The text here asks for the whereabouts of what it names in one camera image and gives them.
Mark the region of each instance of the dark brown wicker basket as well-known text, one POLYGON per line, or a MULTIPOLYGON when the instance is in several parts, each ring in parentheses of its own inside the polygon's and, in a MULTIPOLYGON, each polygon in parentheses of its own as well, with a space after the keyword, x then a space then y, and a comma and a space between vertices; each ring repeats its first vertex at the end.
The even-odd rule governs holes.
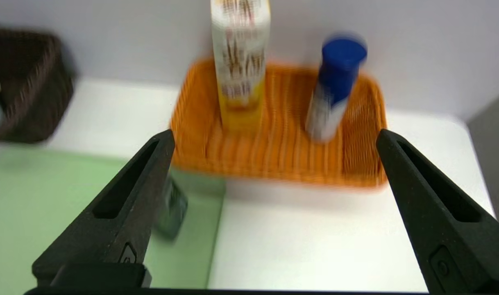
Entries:
POLYGON ((59 39, 0 29, 0 141, 39 142, 55 131, 73 95, 59 39))

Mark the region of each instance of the white wall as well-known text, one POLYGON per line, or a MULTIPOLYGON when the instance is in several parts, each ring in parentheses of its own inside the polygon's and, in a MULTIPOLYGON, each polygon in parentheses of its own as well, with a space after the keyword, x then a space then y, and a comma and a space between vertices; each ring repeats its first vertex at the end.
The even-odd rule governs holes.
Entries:
MULTIPOLYGON (((353 30, 390 107, 467 119, 499 96, 499 0, 271 0, 274 60, 316 64, 353 30)), ((209 0, 0 0, 0 23, 57 32, 83 75, 180 84, 210 52, 209 0)))

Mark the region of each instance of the bottle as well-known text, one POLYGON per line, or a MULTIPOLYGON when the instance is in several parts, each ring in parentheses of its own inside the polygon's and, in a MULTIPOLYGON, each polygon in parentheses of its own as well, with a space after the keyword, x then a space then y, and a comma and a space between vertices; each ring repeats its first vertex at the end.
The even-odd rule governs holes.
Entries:
POLYGON ((322 65, 306 120, 306 132, 315 142, 335 137, 366 56, 366 46, 352 37, 336 37, 322 47, 322 65))
POLYGON ((213 52, 223 128, 256 131, 264 103, 268 0, 211 0, 213 52))

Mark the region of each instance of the small glass bottle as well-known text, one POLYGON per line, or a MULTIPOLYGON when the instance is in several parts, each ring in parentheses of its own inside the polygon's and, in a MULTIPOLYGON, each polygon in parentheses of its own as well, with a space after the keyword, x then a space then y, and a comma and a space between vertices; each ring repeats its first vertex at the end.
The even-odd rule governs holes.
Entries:
POLYGON ((306 132, 315 142, 335 137, 366 56, 366 46, 351 37, 330 39, 322 47, 322 65, 306 120, 306 132))

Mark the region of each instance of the woven basket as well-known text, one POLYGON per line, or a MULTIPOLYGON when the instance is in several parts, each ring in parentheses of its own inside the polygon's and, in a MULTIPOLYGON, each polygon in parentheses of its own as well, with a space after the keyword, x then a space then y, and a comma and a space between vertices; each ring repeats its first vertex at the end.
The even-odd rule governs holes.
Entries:
POLYGON ((172 164, 224 176, 282 179, 313 184, 375 187, 386 175, 375 148, 386 128, 378 85, 360 75, 335 138, 316 144, 304 132, 317 70, 268 65, 261 128, 255 136, 222 129, 212 61, 191 67, 171 128, 172 164))
POLYGON ((53 134, 73 94, 60 41, 0 29, 0 141, 39 142, 53 134))

